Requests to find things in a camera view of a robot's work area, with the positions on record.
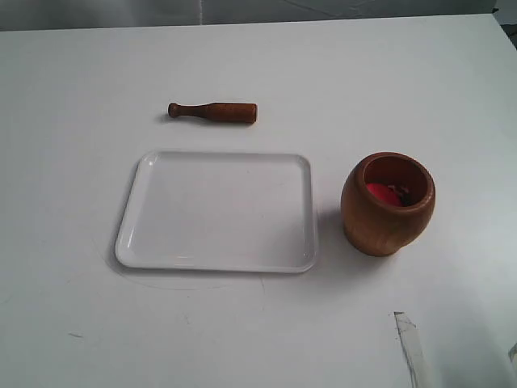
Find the red item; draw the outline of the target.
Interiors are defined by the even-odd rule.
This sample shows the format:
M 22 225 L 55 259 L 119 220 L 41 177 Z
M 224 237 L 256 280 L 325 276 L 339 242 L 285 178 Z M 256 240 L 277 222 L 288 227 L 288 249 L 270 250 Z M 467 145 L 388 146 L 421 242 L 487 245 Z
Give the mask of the red item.
M 392 206 L 403 206 L 402 194 L 397 193 L 394 186 L 382 183 L 368 183 L 366 187 L 378 200 Z

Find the white rectangular plastic tray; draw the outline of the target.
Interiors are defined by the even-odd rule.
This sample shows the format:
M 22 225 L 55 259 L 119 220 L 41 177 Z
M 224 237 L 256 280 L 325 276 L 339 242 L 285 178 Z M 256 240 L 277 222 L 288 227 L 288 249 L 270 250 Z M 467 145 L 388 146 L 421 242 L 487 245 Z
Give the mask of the white rectangular plastic tray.
M 317 249 L 306 158 L 155 150 L 137 165 L 115 255 L 136 270 L 298 274 Z

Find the brown wooden pestle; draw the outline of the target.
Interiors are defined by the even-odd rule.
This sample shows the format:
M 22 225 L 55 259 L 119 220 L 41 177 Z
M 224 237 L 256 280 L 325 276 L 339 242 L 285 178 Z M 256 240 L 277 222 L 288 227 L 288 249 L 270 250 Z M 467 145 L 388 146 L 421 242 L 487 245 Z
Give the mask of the brown wooden pestle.
M 203 105 L 180 105 L 170 103 L 171 118 L 197 117 L 222 123 L 253 124 L 257 120 L 258 106 L 255 103 L 208 103 Z

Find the clear tape strip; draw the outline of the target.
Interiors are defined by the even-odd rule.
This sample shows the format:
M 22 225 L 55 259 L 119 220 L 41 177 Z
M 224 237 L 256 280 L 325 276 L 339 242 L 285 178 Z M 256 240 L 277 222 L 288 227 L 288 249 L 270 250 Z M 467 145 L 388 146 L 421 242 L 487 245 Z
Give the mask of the clear tape strip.
M 405 312 L 396 311 L 394 318 L 412 387 L 432 387 L 416 325 Z

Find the brown wooden mortar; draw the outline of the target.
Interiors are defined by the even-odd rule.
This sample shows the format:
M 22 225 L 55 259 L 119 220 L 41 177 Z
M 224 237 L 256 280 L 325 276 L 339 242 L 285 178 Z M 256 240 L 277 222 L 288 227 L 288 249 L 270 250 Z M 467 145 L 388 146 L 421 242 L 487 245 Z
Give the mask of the brown wooden mortar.
M 368 183 L 394 186 L 403 206 L 372 195 Z M 415 159 L 380 152 L 361 160 L 348 175 L 341 195 L 341 216 L 348 241 L 365 255 L 390 256 L 426 229 L 435 209 L 435 182 Z

